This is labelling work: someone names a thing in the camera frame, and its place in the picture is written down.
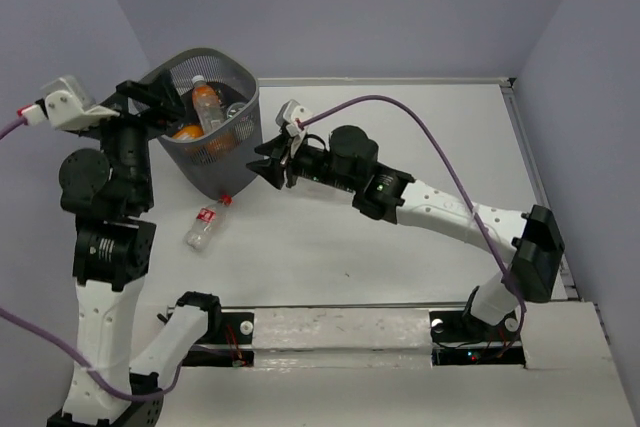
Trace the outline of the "small red-label cola bottle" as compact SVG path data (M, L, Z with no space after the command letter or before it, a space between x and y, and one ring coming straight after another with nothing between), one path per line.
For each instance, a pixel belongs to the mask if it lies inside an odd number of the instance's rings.
M232 203L231 196L223 195L214 203L201 208L185 234L185 244L197 252L204 251L224 224Z

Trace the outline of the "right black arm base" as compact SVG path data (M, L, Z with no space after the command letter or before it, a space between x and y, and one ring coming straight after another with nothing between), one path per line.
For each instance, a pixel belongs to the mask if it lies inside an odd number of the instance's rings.
M515 312L497 326L467 322L461 310L430 311L429 317L434 366L526 364Z

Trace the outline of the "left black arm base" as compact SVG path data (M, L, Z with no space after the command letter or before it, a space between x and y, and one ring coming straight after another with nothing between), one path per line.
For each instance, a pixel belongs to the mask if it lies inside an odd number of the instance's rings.
M245 368L254 365L254 313L223 311L220 328L191 347L184 367Z

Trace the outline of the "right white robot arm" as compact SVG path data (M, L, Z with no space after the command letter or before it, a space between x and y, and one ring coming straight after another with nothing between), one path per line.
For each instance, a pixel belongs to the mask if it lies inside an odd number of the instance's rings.
M256 147L250 171L277 189L300 178L352 194L364 216L443 234L495 254L499 272L475 288L460 315L462 331L482 339L521 303L550 301L565 251L552 211L502 210L463 200L378 160L379 147L356 126L341 126L320 147L281 131Z

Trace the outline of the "orange juice bottle white cap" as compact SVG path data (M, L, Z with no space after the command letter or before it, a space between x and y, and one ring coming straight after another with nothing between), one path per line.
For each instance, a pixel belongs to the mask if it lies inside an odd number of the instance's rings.
M192 78L192 104L205 134L215 132L225 122L225 114L218 94L202 75Z

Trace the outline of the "clear jar silver lid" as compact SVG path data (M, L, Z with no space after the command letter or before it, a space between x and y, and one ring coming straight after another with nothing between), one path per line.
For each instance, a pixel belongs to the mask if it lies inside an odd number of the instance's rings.
M244 102L234 102L229 105L226 109L226 119L230 120L237 114L239 114L244 108L246 104Z

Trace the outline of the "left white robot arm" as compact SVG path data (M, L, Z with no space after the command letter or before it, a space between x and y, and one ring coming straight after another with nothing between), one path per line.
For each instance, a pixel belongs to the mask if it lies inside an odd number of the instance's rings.
M142 220L154 204L149 143L183 116L183 102L165 71L119 84L103 103L72 76L43 96L53 128L99 143L70 154L59 170L60 204L75 219L78 334L69 392L49 424L153 426L191 348L221 330L219 299L188 292L147 348L132 351L156 232Z

